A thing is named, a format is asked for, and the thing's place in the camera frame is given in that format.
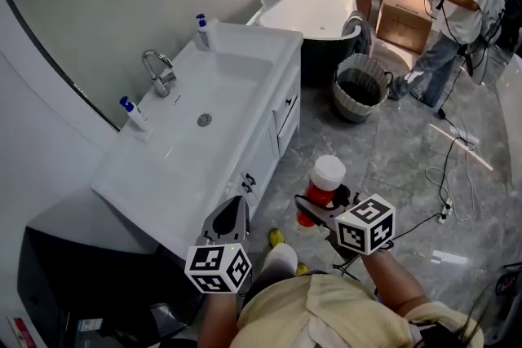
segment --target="yellow shoe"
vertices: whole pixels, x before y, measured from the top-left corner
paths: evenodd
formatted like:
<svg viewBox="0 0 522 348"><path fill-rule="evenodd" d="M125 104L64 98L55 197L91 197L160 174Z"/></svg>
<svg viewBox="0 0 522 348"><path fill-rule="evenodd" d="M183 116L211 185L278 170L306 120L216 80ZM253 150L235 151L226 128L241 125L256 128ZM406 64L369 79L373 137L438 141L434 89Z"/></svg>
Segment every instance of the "yellow shoe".
<svg viewBox="0 0 522 348"><path fill-rule="evenodd" d="M308 270L307 265L304 262L300 262L297 265L297 270L295 271L295 274L296 275L303 275L303 274L306 274L308 272L309 272L309 270Z"/></svg>
<svg viewBox="0 0 522 348"><path fill-rule="evenodd" d="M283 232L277 228L271 229L268 233L268 243L271 248L275 248L277 244L284 244L285 236L283 235Z"/></svg>

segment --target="white bathtub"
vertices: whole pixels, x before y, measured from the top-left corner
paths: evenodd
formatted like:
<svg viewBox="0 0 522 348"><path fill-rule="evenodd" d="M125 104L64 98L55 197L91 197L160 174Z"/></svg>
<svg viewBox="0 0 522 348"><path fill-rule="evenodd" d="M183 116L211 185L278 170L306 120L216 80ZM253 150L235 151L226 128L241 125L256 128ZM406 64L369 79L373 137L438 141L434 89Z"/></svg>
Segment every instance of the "white bathtub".
<svg viewBox="0 0 522 348"><path fill-rule="evenodd" d="M342 36L343 26L356 0L280 0L259 14L258 26L287 29L303 34L301 73L304 84L323 86L331 82L340 62L352 52L361 27Z"/></svg>
<svg viewBox="0 0 522 348"><path fill-rule="evenodd" d="M341 37L344 23L357 10L356 0L280 0L256 19L258 26L303 33L306 39L332 41Z"/></svg>

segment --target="vanity countertop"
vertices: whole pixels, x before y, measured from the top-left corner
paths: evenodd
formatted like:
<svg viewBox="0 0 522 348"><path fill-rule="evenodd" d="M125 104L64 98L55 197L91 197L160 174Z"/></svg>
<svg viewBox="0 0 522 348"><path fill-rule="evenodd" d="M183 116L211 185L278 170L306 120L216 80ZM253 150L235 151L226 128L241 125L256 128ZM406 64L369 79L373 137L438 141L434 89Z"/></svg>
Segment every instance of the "vanity countertop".
<svg viewBox="0 0 522 348"><path fill-rule="evenodd" d="M173 61L177 80L161 99L153 88L139 108L153 127L128 121L92 188L179 257L223 199L237 164L300 48L300 33L217 24L217 51L191 41ZM208 126L198 117L211 116Z"/></svg>

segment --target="white bottle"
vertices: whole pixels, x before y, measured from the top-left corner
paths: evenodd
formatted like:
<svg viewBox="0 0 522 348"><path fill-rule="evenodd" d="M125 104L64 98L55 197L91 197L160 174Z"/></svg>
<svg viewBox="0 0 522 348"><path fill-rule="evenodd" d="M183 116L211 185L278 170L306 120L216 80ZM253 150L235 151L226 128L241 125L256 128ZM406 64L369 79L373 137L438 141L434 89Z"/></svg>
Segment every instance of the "white bottle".
<svg viewBox="0 0 522 348"><path fill-rule="evenodd" d="M212 19L208 24L205 20L205 15L200 13L196 18L199 19L199 28L197 33L199 34L201 47L205 51L215 51L215 23L216 19Z"/></svg>
<svg viewBox="0 0 522 348"><path fill-rule="evenodd" d="M127 96L123 96L120 100L120 105L127 110L129 118L143 131L149 132L152 127L148 124L147 118L139 110L138 106L128 101Z"/></svg>

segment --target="cabinet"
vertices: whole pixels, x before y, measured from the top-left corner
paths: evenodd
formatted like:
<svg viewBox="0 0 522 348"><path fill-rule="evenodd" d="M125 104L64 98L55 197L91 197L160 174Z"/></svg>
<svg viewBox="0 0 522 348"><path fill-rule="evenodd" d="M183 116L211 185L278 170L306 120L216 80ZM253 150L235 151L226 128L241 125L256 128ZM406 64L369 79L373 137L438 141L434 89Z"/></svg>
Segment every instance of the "cabinet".
<svg viewBox="0 0 522 348"><path fill-rule="evenodd" d="M246 198L251 214L263 197L278 161L276 124L272 115L269 115L264 121L261 135L242 166L237 184L237 192Z"/></svg>
<svg viewBox="0 0 522 348"><path fill-rule="evenodd" d="M237 174L228 183L222 201L232 196L245 197L254 215L277 163L284 155L288 144L299 127L300 78L299 62L294 63L274 96L270 108L260 120L256 134L250 140L246 152L239 162Z"/></svg>

